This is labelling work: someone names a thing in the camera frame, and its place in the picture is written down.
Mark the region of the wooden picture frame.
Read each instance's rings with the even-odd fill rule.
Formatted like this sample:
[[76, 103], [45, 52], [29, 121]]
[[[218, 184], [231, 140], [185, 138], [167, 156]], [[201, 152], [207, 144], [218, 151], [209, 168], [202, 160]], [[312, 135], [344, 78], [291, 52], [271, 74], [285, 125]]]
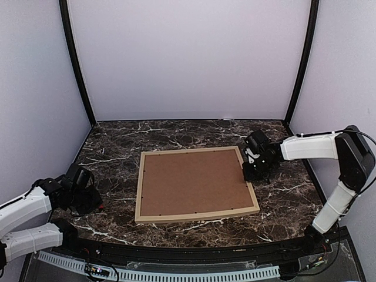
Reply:
[[180, 223], [257, 214], [237, 146], [142, 152], [135, 222]]

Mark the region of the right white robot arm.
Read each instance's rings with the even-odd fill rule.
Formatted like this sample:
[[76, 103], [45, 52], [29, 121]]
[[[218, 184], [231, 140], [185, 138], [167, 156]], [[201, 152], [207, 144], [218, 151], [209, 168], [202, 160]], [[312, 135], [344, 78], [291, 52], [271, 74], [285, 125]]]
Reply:
[[375, 139], [355, 125], [329, 132], [298, 133], [278, 141], [256, 130], [245, 138], [245, 144], [242, 169], [247, 182], [267, 178], [282, 162], [337, 165], [337, 182], [307, 227], [308, 236], [300, 241], [300, 250], [306, 255], [322, 246], [321, 235], [346, 216], [355, 200], [375, 183]]

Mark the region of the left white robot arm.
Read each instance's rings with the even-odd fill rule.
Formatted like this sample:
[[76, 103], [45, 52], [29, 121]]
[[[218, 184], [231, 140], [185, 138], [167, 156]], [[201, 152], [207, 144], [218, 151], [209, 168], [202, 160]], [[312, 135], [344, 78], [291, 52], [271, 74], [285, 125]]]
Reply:
[[70, 256], [83, 251], [78, 231], [65, 219], [55, 219], [32, 229], [15, 231], [27, 221], [56, 209], [80, 217], [102, 208], [102, 198], [89, 179], [65, 176], [37, 180], [29, 191], [1, 206], [1, 268], [10, 261], [50, 247], [61, 247]]

